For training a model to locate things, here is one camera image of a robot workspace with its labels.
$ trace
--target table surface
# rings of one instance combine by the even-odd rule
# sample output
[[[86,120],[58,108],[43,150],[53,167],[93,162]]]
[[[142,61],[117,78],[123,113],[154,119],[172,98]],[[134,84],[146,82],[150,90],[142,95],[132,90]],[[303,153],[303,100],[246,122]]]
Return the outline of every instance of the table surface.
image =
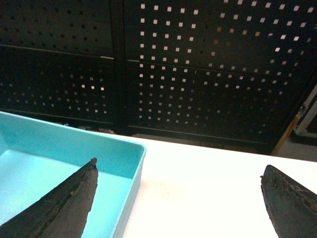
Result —
[[[278,238],[261,178],[271,164],[317,193],[317,163],[133,137],[141,186],[124,238]]]

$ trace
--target white table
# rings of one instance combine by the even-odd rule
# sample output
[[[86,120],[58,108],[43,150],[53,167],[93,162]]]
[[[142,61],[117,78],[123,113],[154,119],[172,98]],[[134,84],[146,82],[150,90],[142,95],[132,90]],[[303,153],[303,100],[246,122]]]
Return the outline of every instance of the white table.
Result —
[[[140,138],[141,186],[124,238],[277,238],[261,178],[272,164],[317,193],[317,163]]]

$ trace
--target turquoise tray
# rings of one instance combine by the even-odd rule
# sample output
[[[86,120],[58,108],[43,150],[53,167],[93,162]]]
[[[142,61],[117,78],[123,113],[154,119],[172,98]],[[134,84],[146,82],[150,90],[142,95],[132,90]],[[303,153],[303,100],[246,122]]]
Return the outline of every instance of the turquoise tray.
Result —
[[[82,238],[119,238],[140,187],[145,146],[0,112],[0,224],[91,158],[98,187]]]

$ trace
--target white tabletop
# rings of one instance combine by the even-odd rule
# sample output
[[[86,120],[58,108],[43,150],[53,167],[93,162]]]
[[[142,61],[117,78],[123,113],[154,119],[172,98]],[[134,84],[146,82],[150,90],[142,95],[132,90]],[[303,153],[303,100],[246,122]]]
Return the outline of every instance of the white tabletop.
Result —
[[[141,186],[124,238],[277,238],[261,178],[272,164],[317,193],[317,163],[140,138]]]

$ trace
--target perforated metal panel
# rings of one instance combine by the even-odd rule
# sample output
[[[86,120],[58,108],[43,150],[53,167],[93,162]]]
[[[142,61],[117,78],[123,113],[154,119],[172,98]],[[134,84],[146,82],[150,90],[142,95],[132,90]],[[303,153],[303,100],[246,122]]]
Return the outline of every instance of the perforated metal panel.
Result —
[[[115,123],[113,61],[1,47],[0,110]]]
[[[131,127],[270,143],[316,65],[316,1],[126,1]]]
[[[316,84],[317,1],[0,2],[0,109],[269,153]]]
[[[126,4],[136,9],[126,14],[130,60],[296,80],[316,62],[316,1]]]
[[[108,1],[0,1],[0,44],[112,57]]]
[[[266,142],[302,83],[239,73],[130,63],[130,125]]]

